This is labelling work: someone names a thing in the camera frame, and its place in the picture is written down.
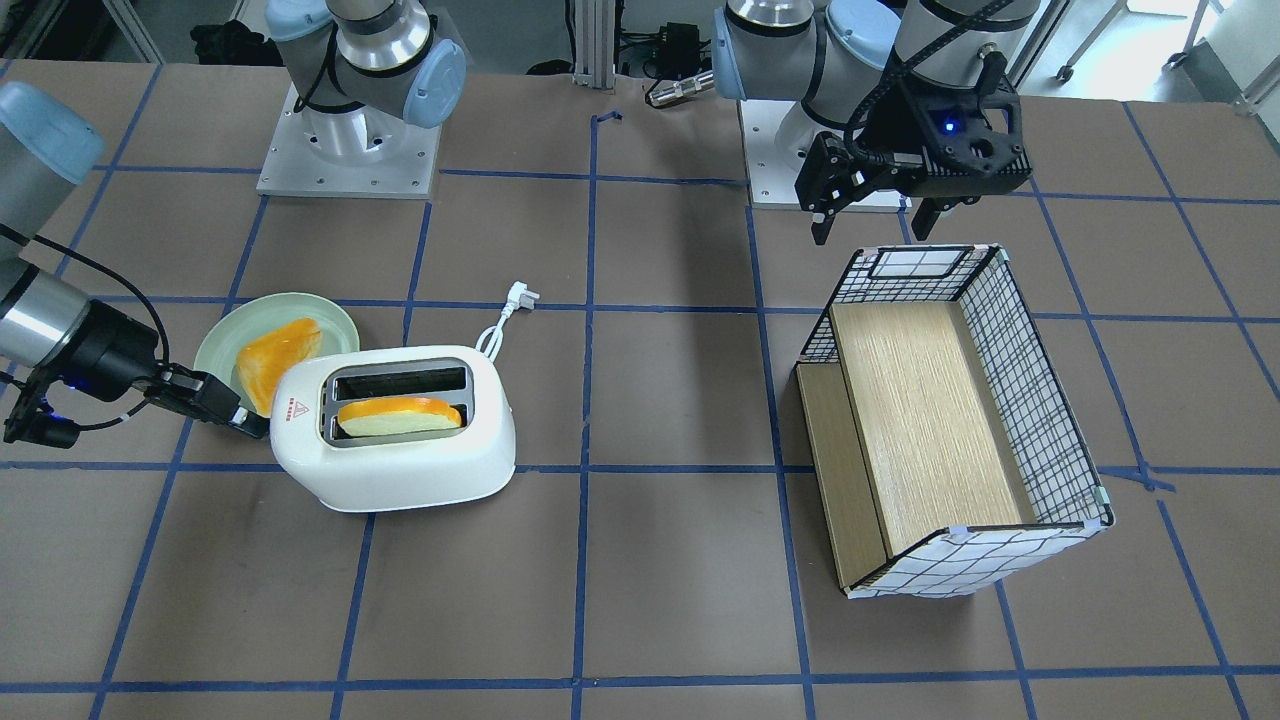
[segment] blue tape grid line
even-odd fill
[[[422,209],[422,227],[417,233],[417,250],[413,254],[413,269],[408,278],[408,293],[404,296],[404,328],[401,346],[408,347],[408,329],[413,324],[413,296],[417,295],[417,282],[422,274],[422,259],[426,256],[426,237],[431,227],[431,204]]]
[[[93,165],[95,170],[118,173],[188,173],[215,176],[256,176],[262,168],[201,168],[196,165]]]
[[[591,115],[591,160],[586,202],[586,307],[582,348],[582,450],[579,456],[581,469],[577,475],[577,559],[573,580],[573,683],[570,702],[571,720],[582,717],[582,674],[586,661],[586,543],[590,521],[591,464],[591,350],[595,337],[595,229],[596,191],[599,188],[600,123],[622,120],[622,113],[611,110],[604,115]]]
[[[1027,719],[1038,720],[1036,715],[1036,698],[1032,696],[1032,684],[1027,675],[1027,664],[1023,662],[1023,648],[1018,643],[1018,629],[1014,626],[1014,611],[1009,607],[1009,596],[1005,594],[1005,580],[996,580],[996,597],[1000,600],[1000,614],[1005,619],[1005,633],[1009,635],[1009,651],[1014,656],[1014,671],[1018,684],[1023,689],[1023,703],[1027,706]]]
[[[253,224],[248,228],[248,238],[244,241],[244,250],[241,251],[239,263],[236,264],[236,274],[232,275],[232,287],[227,291],[227,296],[218,299],[223,305],[223,316],[225,318],[232,307],[236,306],[237,296],[239,295],[239,286],[244,281],[244,270],[248,268],[248,259],[253,255],[253,245],[257,243],[257,231],[262,228],[262,218],[266,215],[266,204],[270,197],[264,195],[257,201],[257,211],[253,214]]]
[[[413,281],[413,287],[416,288],[416,281]],[[118,302],[129,304],[138,302],[138,299],[132,295],[95,295],[95,300],[101,300],[102,302]],[[224,302],[227,299],[223,296],[209,296],[209,295],[156,295],[147,296],[152,304],[156,305],[218,305]],[[236,296],[233,302],[241,305],[256,300],[253,296]],[[333,300],[337,305],[343,307],[444,307],[444,309],[462,309],[462,310],[502,310],[502,302],[494,301],[470,301],[470,300],[413,300],[408,299],[401,300],[378,300],[378,299],[358,299],[358,297],[337,297]],[[545,302],[538,304],[539,310],[549,311],[584,311],[586,310],[586,304],[579,302]],[[591,310],[596,313],[707,313],[707,314],[726,314],[726,315],[754,315],[762,311],[756,307],[749,307],[745,305],[604,305],[594,304]],[[822,307],[764,307],[763,313],[767,315],[820,315]],[[1254,325],[1280,325],[1280,318],[1263,318],[1263,316],[1247,316],[1242,315],[1239,318],[1229,316],[1213,316],[1213,315],[1114,315],[1114,314],[1094,314],[1094,313],[1047,313],[1038,311],[1032,313],[1032,318],[1037,320],[1094,320],[1094,322],[1112,322],[1112,323],[1188,323],[1188,324],[1238,324],[1247,323]]]
[[[809,639],[805,634],[804,607],[800,601],[800,574],[796,568],[795,539],[791,529],[791,502],[787,498],[787,475],[782,460],[782,430],[778,423],[778,402],[773,387],[773,359],[769,355],[769,323],[764,314],[764,282],[760,274],[760,252],[755,240],[755,214],[751,205],[744,209],[746,213],[746,242],[751,252],[751,284],[755,292],[755,320],[760,332],[760,357],[764,364],[764,397],[769,407],[769,439],[773,445],[774,477],[778,484],[778,520],[782,527],[782,550],[787,568],[787,585],[791,592],[791,619],[795,623],[796,655],[800,664],[801,691],[804,693],[804,710],[806,720],[817,717],[817,706],[813,698],[813,680],[809,667]]]
[[[1219,671],[1226,678],[1226,685],[1231,691],[1231,697],[1235,700],[1235,708],[1240,714],[1240,720],[1249,719],[1249,711],[1244,707],[1244,698],[1240,696],[1240,687],[1235,682],[1235,673],[1231,665],[1226,661],[1226,651],[1222,650],[1222,641],[1217,635],[1217,629],[1213,626],[1213,619],[1210,618],[1208,605],[1204,603],[1204,596],[1199,592],[1199,584],[1196,583],[1196,575],[1192,573],[1190,562],[1187,560],[1187,553],[1183,551],[1183,543],[1178,539],[1178,530],[1174,529],[1174,519],[1169,515],[1169,507],[1165,506],[1164,500],[1157,500],[1156,506],[1160,507],[1160,516],[1165,520],[1165,530],[1169,532],[1169,539],[1174,543],[1174,552],[1178,555],[1178,564],[1183,568],[1183,575],[1187,578],[1187,585],[1192,591],[1192,597],[1196,598],[1196,609],[1199,610],[1201,620],[1204,623],[1204,630],[1208,633],[1208,639],[1213,643],[1213,655],[1217,656]]]
[[[1015,190],[1009,195],[1014,197],[1036,197],[1034,192]],[[1097,195],[1092,192],[1044,192],[1044,197],[1059,200],[1110,200],[1119,202],[1174,202],[1175,197],[1160,195]],[[1247,197],[1176,197],[1178,201],[1194,205],[1280,205],[1280,200],[1247,199]]]
[[[147,85],[147,90],[142,94],[142,100],[138,102],[138,108],[137,108],[137,110],[133,114],[133,119],[129,123],[129,128],[128,128],[128,131],[125,131],[124,138],[120,141],[120,147],[116,149],[115,156],[111,160],[113,165],[115,165],[115,164],[119,163],[120,155],[123,155],[124,149],[128,145],[129,138],[133,136],[133,129],[137,126],[138,118],[142,117],[142,111],[146,108],[147,100],[151,97],[151,91],[155,88],[155,83],[156,83],[156,79],[160,77],[161,69],[163,69],[163,65],[159,65],[159,67],[156,67],[155,72],[151,73],[151,81]],[[104,187],[106,187],[108,181],[110,179],[110,176],[111,176],[111,170],[109,169],[108,170],[108,177],[102,178],[102,184],[99,187],[99,195],[97,195],[97,197],[95,197],[95,205],[96,205],[96,200],[99,200],[101,197],[101,190]],[[233,299],[236,297],[236,295],[239,291],[241,282],[243,281],[243,277],[244,277],[244,269],[248,266],[248,259],[250,259],[250,255],[252,254],[252,250],[253,250],[253,242],[257,238],[257,232],[259,232],[259,228],[261,227],[262,217],[264,217],[264,214],[266,211],[266,204],[268,204],[268,199],[266,197],[262,197],[262,200],[259,202],[257,213],[255,214],[255,218],[253,218],[253,224],[250,228],[250,234],[244,240],[244,250],[241,254],[241,260],[239,260],[239,263],[236,266],[236,274],[232,278],[230,286],[227,290],[227,297],[225,297],[225,301],[223,304],[223,315],[225,315],[230,310]],[[81,225],[81,231],[83,231],[83,228],[87,225],[90,215],[92,213],[93,213],[93,206],[91,206],[86,211],[86,218],[84,218],[84,222]],[[147,532],[147,539],[143,543],[142,553],[141,553],[141,556],[138,559],[138,565],[137,565],[137,570],[134,571],[133,584],[132,584],[132,587],[129,589],[129,596],[128,596],[128,600],[124,603],[124,609],[120,612],[120,621],[119,621],[119,625],[116,626],[115,638],[114,638],[113,644],[111,644],[111,652],[108,655],[106,666],[102,670],[102,685],[104,685],[104,689],[100,689],[97,693],[95,693],[95,696],[93,696],[93,705],[90,708],[88,720],[99,720],[101,717],[102,706],[106,702],[106,689],[105,688],[110,687],[111,680],[113,680],[113,678],[115,675],[115,667],[116,667],[116,664],[119,662],[120,651],[124,647],[124,639],[128,635],[129,625],[131,625],[131,623],[133,620],[133,611],[137,607],[137,600],[138,600],[138,596],[142,592],[142,583],[146,579],[146,573],[147,573],[147,569],[150,568],[150,564],[151,564],[151,555],[155,551],[155,543],[156,543],[156,539],[157,539],[157,537],[160,534],[160,525],[161,525],[161,523],[164,520],[165,510],[169,506],[169,497],[170,497],[172,491],[173,491],[174,480],[175,480],[175,478],[178,475],[178,471],[179,471],[179,469],[182,466],[182,456],[186,452],[187,441],[191,437],[191,430],[192,430],[193,424],[195,424],[195,421],[191,420],[191,419],[187,419],[187,420],[183,421],[182,434],[178,437],[178,445],[177,445],[177,447],[174,450],[173,457],[170,459],[169,468],[168,468],[168,471],[165,474],[165,483],[164,483],[164,487],[163,487],[163,489],[160,492],[160,498],[156,502],[156,510],[155,510],[155,514],[154,514],[152,520],[151,520],[151,528]]]
[[[342,641],[342,656],[338,660],[338,680],[333,688],[333,705],[329,720],[342,717],[342,700],[346,692],[347,675],[351,670],[351,653],[356,647],[356,626],[360,624],[360,601],[365,594],[365,577],[369,573],[369,552],[374,544],[374,524],[378,514],[370,512],[365,520],[365,534],[360,542],[360,560],[356,564],[356,583],[351,591],[351,610],[347,612],[347,633]]]
[[[1019,680],[1084,680],[1098,678],[1204,678],[1230,671],[1242,676],[1280,676],[1280,665],[1140,665],[1120,667],[1028,667],[1018,670],[941,670],[919,673],[817,673],[814,685],[991,683]],[[0,694],[87,694],[87,693],[308,693],[371,691],[556,691],[571,689],[573,678],[420,678],[388,680],[127,680],[111,683],[0,683]],[[593,678],[590,688],[707,688],[753,685],[799,685],[795,673],[771,675],[628,675]]]
[[[92,460],[0,460],[0,470],[86,470],[86,471],[132,471],[132,473],[161,473],[169,469],[168,462],[143,461],[92,461]],[[594,474],[623,474],[623,475],[751,475],[773,474],[774,465],[516,465],[517,473],[544,473],[577,475],[582,471]],[[284,469],[274,462],[179,462],[180,473],[283,473]],[[787,474],[813,473],[813,465],[783,465],[782,471]],[[1222,477],[1280,477],[1280,468],[1208,468],[1208,466],[1174,466],[1152,465],[1149,473],[1166,475],[1222,475]],[[1146,478],[1138,473],[1135,466],[1103,465],[1098,473],[1112,478],[1121,478],[1138,483],[1153,482],[1157,488],[1169,492],[1178,492],[1171,483],[1156,480],[1149,473]]]
[[[106,665],[102,667],[102,680],[93,694],[93,705],[90,708],[88,719],[99,720],[102,715],[102,705],[106,702],[106,688],[110,687],[115,676],[115,667],[120,661],[120,652],[124,650],[124,638],[129,633],[129,624],[133,620],[133,610],[138,605],[138,596],[142,594],[142,582],[146,579],[147,568],[151,565],[151,555],[155,552],[156,538],[160,536],[160,524],[164,521],[165,510],[169,507],[169,496],[173,493],[174,479],[178,477],[178,465],[182,454],[187,448],[187,438],[191,437],[191,428],[195,420],[184,420],[182,434],[178,437],[178,446],[169,461],[165,473],[164,486],[160,497],[156,500],[155,512],[151,515],[151,527],[147,529],[146,542],[142,543],[142,553],[138,557],[137,569],[133,571],[133,582],[129,585],[129,594],[124,601],[124,610],[120,611],[120,621],[115,628],[115,638],[111,641],[111,651],[106,656]]]
[[[1036,193],[1036,202],[1041,208],[1041,214],[1044,217],[1044,224],[1048,227],[1050,237],[1053,238],[1053,247],[1057,250],[1059,259],[1062,260],[1062,269],[1066,272],[1066,279],[1071,284],[1071,292],[1075,293],[1075,302],[1080,306],[1080,314],[1084,319],[1085,327],[1089,329],[1089,337],[1093,340],[1093,347],[1098,352],[1098,360],[1102,361],[1102,370],[1107,375],[1107,383],[1111,386],[1111,393],[1116,398],[1116,405],[1120,407],[1120,416],[1124,419],[1125,432],[1129,434],[1129,445],[1133,447],[1134,457],[1138,461],[1138,471],[1143,478],[1143,484],[1147,489],[1156,489],[1155,484],[1146,482],[1149,477],[1147,470],[1147,460],[1142,455],[1142,447],[1138,445],[1138,433],[1134,430],[1133,420],[1129,418],[1129,407],[1125,405],[1124,395],[1120,392],[1120,382],[1116,379],[1115,370],[1111,368],[1111,360],[1107,357],[1106,348],[1102,347],[1102,337],[1098,334],[1098,328],[1093,324],[1092,314],[1089,313],[1089,305],[1084,301],[1084,292],[1080,290],[1080,283],[1075,278],[1075,270],[1071,269],[1071,261],[1066,256],[1066,246],[1062,245],[1062,238],[1057,234],[1057,225],[1053,223],[1053,217],[1048,211],[1048,204],[1044,202],[1044,196],[1041,193],[1039,184],[1036,178],[1030,178],[1032,191]]]
[[[111,163],[106,167],[106,173],[102,176],[102,182],[97,186],[97,192],[93,193],[93,200],[88,204],[88,210],[84,211],[84,218],[81,220],[78,228],[76,228],[76,234],[72,237],[68,246],[72,250],[79,247],[81,240],[84,237],[84,231],[88,229],[90,220],[93,219],[93,213],[97,211],[99,204],[102,201],[102,196],[106,195],[106,187],[111,184],[111,177],[115,174],[116,165],[120,164],[120,156],[124,155],[124,149],[133,140],[133,131],[138,127],[138,120],[142,118],[142,111],[147,108],[147,101],[151,100],[151,91],[156,87],[156,81],[160,79],[160,70],[164,65],[156,65],[155,70],[151,72],[151,79],[147,81],[146,90],[142,91],[142,99],[138,100],[138,106],[133,110],[133,117],[129,118],[129,126],[124,129],[124,135],[120,137],[120,145],[115,149],[115,154],[111,155]],[[70,264],[70,256],[63,256],[61,261],[58,263],[58,269],[54,275],[63,277],[67,272],[67,265]]]
[[[1166,483],[1165,480],[1156,479],[1148,471],[1146,475],[1138,471],[1137,468],[1116,468],[1116,466],[1101,466],[1097,469],[1100,475],[1110,475],[1112,478],[1120,478],[1121,480],[1133,480],[1146,487],[1152,487],[1155,489],[1162,489],[1166,492],[1178,492],[1178,488],[1172,483]]]
[[[595,118],[598,122],[622,118],[622,114],[613,110],[611,114]],[[645,176],[603,176],[596,172],[596,165],[586,174],[582,173],[535,173],[524,170],[462,170],[442,169],[442,176],[463,176],[474,178],[524,178],[524,179],[559,179],[559,181],[588,181],[588,182],[637,182],[650,184],[727,184],[733,187],[746,187],[745,179],[733,178],[655,178]]]
[[[1204,250],[1204,243],[1201,242],[1199,233],[1196,232],[1196,227],[1192,225],[1192,219],[1187,215],[1187,208],[1183,206],[1181,199],[1179,199],[1178,193],[1174,192],[1172,183],[1169,182],[1165,169],[1160,165],[1160,160],[1156,159],[1156,152],[1151,149],[1151,143],[1147,142],[1146,133],[1142,132],[1142,127],[1138,124],[1138,118],[1134,117],[1133,109],[1129,108],[1128,102],[1121,102],[1120,105],[1124,108],[1125,115],[1129,117],[1129,124],[1132,124],[1134,132],[1138,133],[1138,140],[1142,141],[1142,147],[1147,151],[1151,164],[1156,168],[1156,173],[1160,176],[1160,182],[1165,184],[1165,190],[1169,192],[1169,199],[1172,200],[1174,208],[1178,209],[1178,215],[1183,219],[1183,225],[1187,227],[1187,233],[1190,236],[1192,242],[1196,243],[1196,250],[1199,252],[1201,260],[1204,261],[1204,268],[1208,270],[1210,277],[1213,278],[1213,284],[1217,287],[1217,292],[1222,296],[1222,301],[1226,302],[1226,309],[1230,310],[1231,318],[1236,320],[1236,325],[1244,336],[1244,342],[1249,346],[1249,352],[1253,354],[1253,359],[1262,370],[1262,377],[1265,377],[1267,384],[1271,386],[1271,395],[1274,395],[1276,400],[1280,400],[1280,386],[1276,386],[1275,377],[1271,374],[1266,361],[1262,359],[1262,354],[1258,352],[1258,346],[1254,345],[1253,336],[1249,334],[1249,328],[1240,322],[1240,313],[1236,311],[1235,302],[1231,301],[1230,293],[1226,292],[1226,284],[1222,283],[1222,278],[1217,274],[1217,269],[1213,268],[1213,261],[1210,260],[1208,251]]]

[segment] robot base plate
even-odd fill
[[[440,128],[399,123],[404,137],[394,154],[375,163],[339,165],[310,147],[307,119],[293,111],[298,95],[293,86],[275,124],[271,146],[257,178],[260,195],[289,197],[385,197],[429,200],[435,177]]]

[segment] toaster slot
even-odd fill
[[[333,398],[340,402],[397,395],[433,395],[463,389],[466,386],[467,370],[460,366],[348,375],[334,378]]]
[[[325,380],[324,397],[320,430],[325,442],[334,447],[378,446],[456,436],[466,430],[475,407],[470,368],[452,357],[343,368]],[[462,427],[374,437],[352,437],[344,432],[337,421],[338,411],[352,402],[376,397],[443,400],[462,416]]]

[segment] bread slice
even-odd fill
[[[311,318],[300,318],[241,348],[236,372],[259,415],[271,416],[275,386],[284,372],[320,352],[323,333]]]
[[[374,397],[343,405],[338,425],[351,437],[398,436],[462,427],[462,415],[435,397]]]

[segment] metal connector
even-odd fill
[[[653,88],[649,92],[648,101],[649,105],[654,108],[666,108],[668,105],[689,100],[699,92],[707,92],[713,87],[716,87],[714,70],[704,70],[691,78],[676,81],[676,83],[669,87]]]

